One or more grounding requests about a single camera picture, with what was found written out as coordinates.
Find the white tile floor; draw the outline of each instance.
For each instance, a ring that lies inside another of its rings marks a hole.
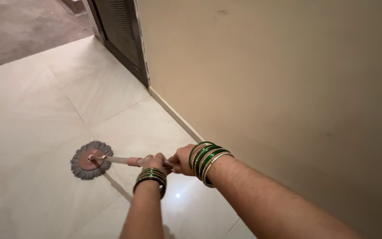
[[[94,139],[116,156],[195,143],[94,37],[0,66],[0,238],[119,237],[140,169],[74,177],[71,157]],[[169,239],[255,238],[193,177],[168,176],[162,214]]]

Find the door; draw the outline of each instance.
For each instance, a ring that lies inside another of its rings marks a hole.
[[[106,48],[148,88],[134,1],[88,0],[88,3]]]

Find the mop handle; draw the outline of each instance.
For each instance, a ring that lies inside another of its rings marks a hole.
[[[115,163],[121,163],[121,164],[126,164],[129,166],[135,166],[135,167],[142,167],[144,163],[143,158],[120,158],[120,157],[112,157],[112,156],[103,156],[103,157],[96,157],[94,155],[90,155],[91,160],[105,160],[105,161],[110,161],[110,162],[115,162]],[[168,161],[163,161],[163,167],[165,168],[173,168],[173,164]]]

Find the concrete floor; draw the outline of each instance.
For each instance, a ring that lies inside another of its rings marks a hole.
[[[0,65],[93,35],[60,0],[0,0]]]

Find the baseboard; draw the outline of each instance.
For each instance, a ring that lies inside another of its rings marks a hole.
[[[178,112],[176,112],[165,100],[163,100],[160,95],[154,91],[154,89],[150,86],[148,88],[150,95],[165,109],[165,111],[172,116],[172,118],[178,122],[178,124],[197,142],[203,142],[203,137],[197,133],[197,131],[183,118]]]

